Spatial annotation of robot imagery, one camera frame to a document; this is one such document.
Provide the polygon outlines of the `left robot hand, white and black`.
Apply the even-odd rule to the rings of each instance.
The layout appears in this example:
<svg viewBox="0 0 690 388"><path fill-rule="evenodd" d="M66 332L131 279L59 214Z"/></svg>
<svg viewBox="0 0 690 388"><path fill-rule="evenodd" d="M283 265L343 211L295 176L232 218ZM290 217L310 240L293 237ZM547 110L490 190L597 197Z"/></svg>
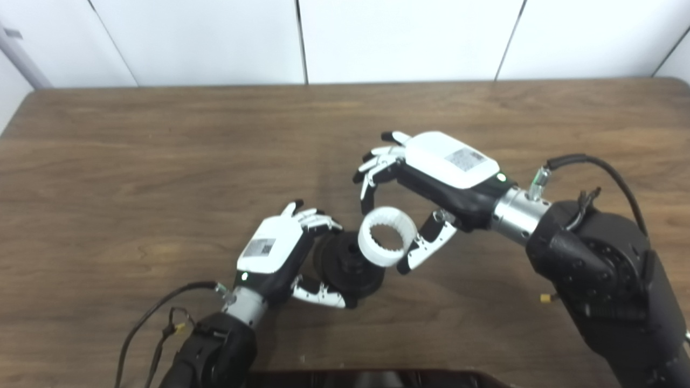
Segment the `left robot hand, white and black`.
<svg viewBox="0 0 690 388"><path fill-rule="evenodd" d="M261 295L276 307L295 297L305 302L340 309L355 309L354 297L308 279L300 269L317 238L343 232L332 216L318 208L303 210L302 199L288 202L281 213L265 218L241 252L234 285Z"/></svg>

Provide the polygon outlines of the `right robot hand, white and black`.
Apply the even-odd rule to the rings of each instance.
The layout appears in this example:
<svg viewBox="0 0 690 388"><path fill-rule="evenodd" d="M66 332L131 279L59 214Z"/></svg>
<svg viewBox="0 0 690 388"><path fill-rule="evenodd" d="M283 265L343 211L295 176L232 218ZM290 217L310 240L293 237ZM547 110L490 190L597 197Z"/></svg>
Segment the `right robot hand, white and black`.
<svg viewBox="0 0 690 388"><path fill-rule="evenodd" d="M381 138L389 145L371 149L353 175L362 185L362 214L374 208L377 187L392 180L438 207L397 263L399 273L419 267L458 231L491 228L498 201L515 184L498 162L440 131L387 131Z"/></svg>

